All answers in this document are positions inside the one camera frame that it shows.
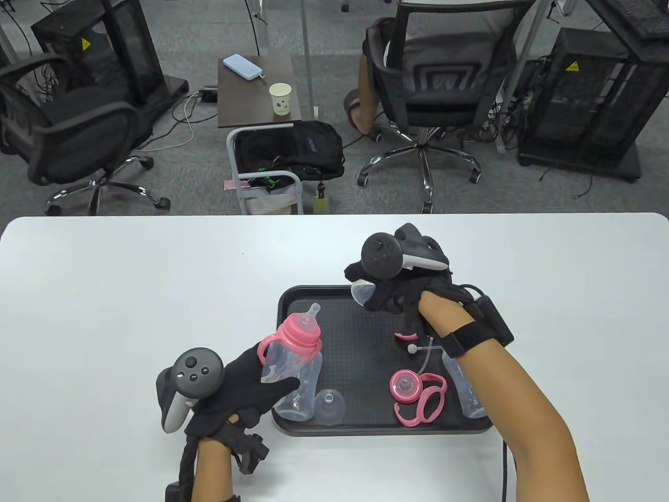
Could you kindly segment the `person's left hand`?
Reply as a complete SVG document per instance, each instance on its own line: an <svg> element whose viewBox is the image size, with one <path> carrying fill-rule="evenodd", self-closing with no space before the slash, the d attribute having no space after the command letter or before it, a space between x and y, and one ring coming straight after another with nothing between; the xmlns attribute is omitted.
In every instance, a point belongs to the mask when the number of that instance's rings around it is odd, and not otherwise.
<svg viewBox="0 0 669 502"><path fill-rule="evenodd" d="M246 349L225 366L219 389L198 401L193 417L184 429L188 436L215 438L219 430L236 416L239 428L253 429L260 418L281 399L299 388L299 379L288 377L277 382L262 383L263 365L258 357L258 344Z"/></svg>

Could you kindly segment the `person's right hand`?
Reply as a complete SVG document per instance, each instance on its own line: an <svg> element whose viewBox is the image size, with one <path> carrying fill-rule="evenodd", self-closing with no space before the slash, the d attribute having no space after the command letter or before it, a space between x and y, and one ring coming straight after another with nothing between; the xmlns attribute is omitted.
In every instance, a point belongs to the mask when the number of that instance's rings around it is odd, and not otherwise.
<svg viewBox="0 0 669 502"><path fill-rule="evenodd" d="M474 321L460 300L447 296L455 291L450 270L404 269L399 275L382 280L371 277L358 261L345 268L344 276L349 282L365 280L375 284L374 292L363 304L365 310L404 313L413 323L423 318L442 338Z"/></svg>

